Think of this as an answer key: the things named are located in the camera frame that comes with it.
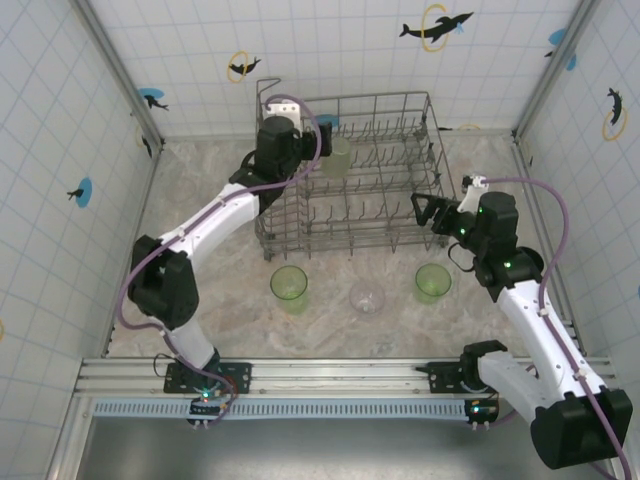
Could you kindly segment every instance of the wire dish rack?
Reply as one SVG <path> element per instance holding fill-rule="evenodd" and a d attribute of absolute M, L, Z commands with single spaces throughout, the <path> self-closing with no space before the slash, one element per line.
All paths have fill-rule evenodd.
<path fill-rule="evenodd" d="M 280 83 L 258 80 L 256 116 L 263 121 L 263 94 Z M 267 92 L 265 98 L 277 89 Z M 424 244 L 446 237 L 417 225 L 411 194 L 456 198 L 447 156 L 427 92 L 379 93 L 305 99 L 316 116 L 332 115 L 333 137 L 351 143 L 351 167 L 344 178 L 326 177 L 318 166 L 286 188 L 256 219 L 264 258 L 292 252 Z M 308 118 L 303 128 L 311 129 Z"/>

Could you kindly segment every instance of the yellow ring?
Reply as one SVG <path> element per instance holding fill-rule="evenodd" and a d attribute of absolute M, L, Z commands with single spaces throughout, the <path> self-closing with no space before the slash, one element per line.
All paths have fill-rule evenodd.
<path fill-rule="evenodd" d="M 136 145 L 138 145 L 138 148 L 144 147 L 144 145 L 142 144 L 142 132 L 140 131 L 140 124 L 136 125 L 136 133 L 134 135 L 136 136 Z"/>
<path fill-rule="evenodd" d="M 602 124 L 602 138 L 604 138 L 607 142 L 613 142 L 614 140 L 617 140 L 618 137 L 622 135 L 622 132 L 624 132 L 624 129 L 627 128 L 627 120 L 629 120 L 629 114 L 627 113 L 627 109 L 624 107 L 622 107 L 622 111 L 624 113 L 624 121 L 622 122 L 622 128 L 620 128 L 620 131 L 616 133 L 613 137 L 607 137 L 607 124 L 609 123 L 609 119 L 613 116 L 613 112 L 607 113 L 607 116 L 604 117 L 604 122 Z"/>
<path fill-rule="evenodd" d="M 240 55 L 244 55 L 244 69 L 242 71 L 242 76 L 238 80 L 234 80 L 233 78 L 231 78 L 231 65 L 233 64 L 233 61 Z M 231 83 L 240 83 L 242 79 L 247 75 L 247 68 L 249 68 L 249 54 L 244 50 L 240 50 L 239 52 L 234 53 L 233 57 L 231 57 L 231 60 L 229 60 L 229 65 L 227 65 L 227 78 Z"/>
<path fill-rule="evenodd" d="M 424 21 L 427 19 L 427 15 L 429 15 L 429 12 L 434 8 L 439 8 L 444 13 L 447 13 L 446 8 L 444 8 L 439 3 L 434 3 L 433 5 L 429 5 L 427 9 L 424 11 L 424 15 L 422 15 L 422 23 L 420 24 L 420 38 L 422 39 L 422 48 L 424 49 L 425 52 L 429 52 L 429 53 L 439 52 L 447 45 L 447 41 L 449 40 L 449 34 L 447 33 L 444 37 L 444 42 L 442 42 L 442 45 L 440 45 L 438 48 L 435 48 L 435 49 L 429 48 L 427 44 L 424 43 Z"/>

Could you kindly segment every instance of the metal corner post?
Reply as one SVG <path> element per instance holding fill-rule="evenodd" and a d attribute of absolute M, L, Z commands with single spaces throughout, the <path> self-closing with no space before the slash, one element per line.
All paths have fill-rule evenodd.
<path fill-rule="evenodd" d="M 162 147 L 162 139 L 158 127 L 156 126 L 144 101 L 138 94 L 131 77 L 123 65 L 116 52 L 109 36 L 100 23 L 90 0 L 69 0 L 73 10 L 76 12 L 82 24 L 93 40 L 96 48 L 100 52 L 107 68 L 120 88 L 120 91 L 127 99 L 133 114 L 140 123 L 140 128 L 144 137 L 154 146 L 154 150 L 159 151 Z"/>
<path fill-rule="evenodd" d="M 602 0 L 581 0 L 578 4 L 576 12 L 566 29 L 562 41 L 556 48 L 549 67 L 542 75 L 542 78 L 536 85 L 531 95 L 531 99 L 527 103 L 522 117 L 515 128 L 515 138 L 519 140 L 531 129 L 538 113 L 542 109 L 544 102 L 549 97 L 553 86 L 560 77 L 571 55 L 575 53 L 576 46 L 587 29 L 589 22 L 593 18 L 596 10 L 602 3 Z"/>

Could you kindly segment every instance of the white cable clip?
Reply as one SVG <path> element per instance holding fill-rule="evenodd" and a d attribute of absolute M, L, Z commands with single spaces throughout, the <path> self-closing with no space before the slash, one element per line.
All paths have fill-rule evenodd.
<path fill-rule="evenodd" d="M 579 369 L 576 373 L 573 374 L 573 379 L 575 381 L 579 381 L 580 378 L 587 378 L 587 371 L 584 369 Z"/>

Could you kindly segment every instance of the grid pattern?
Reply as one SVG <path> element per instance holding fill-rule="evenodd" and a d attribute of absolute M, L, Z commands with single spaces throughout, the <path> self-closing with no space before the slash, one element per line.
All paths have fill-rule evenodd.
<path fill-rule="evenodd" d="M 450 0 L 442 15 L 473 12 L 439 52 L 420 29 L 429 0 L 94 0 L 138 87 L 165 92 L 152 114 L 164 136 L 254 131 L 255 79 L 283 78 L 301 97 L 428 90 L 441 126 L 512 128 L 577 0 Z M 432 47 L 443 42 L 438 40 Z M 239 50 L 261 61 L 241 83 L 227 67 Z M 235 64 L 244 62 L 238 57 Z"/>
<path fill-rule="evenodd" d="M 152 167 L 129 112 L 66 0 L 2 2 L 0 478 L 44 476 L 109 328 Z"/>
<path fill-rule="evenodd" d="M 533 173 L 560 189 L 570 209 L 571 239 L 561 269 L 586 349 L 611 356 L 638 410 L 640 3 L 603 5 L 577 48 L 577 67 L 561 76 L 528 142 Z M 606 135 L 628 121 L 614 141 L 605 141 L 602 133 L 611 119 L 609 88 L 620 92 L 626 113 L 615 130 L 606 127 Z M 542 203 L 550 231 L 560 231 L 559 209 L 552 199 Z M 637 441 L 637 418 L 633 427 Z M 640 443 L 635 445 L 637 454 Z"/>

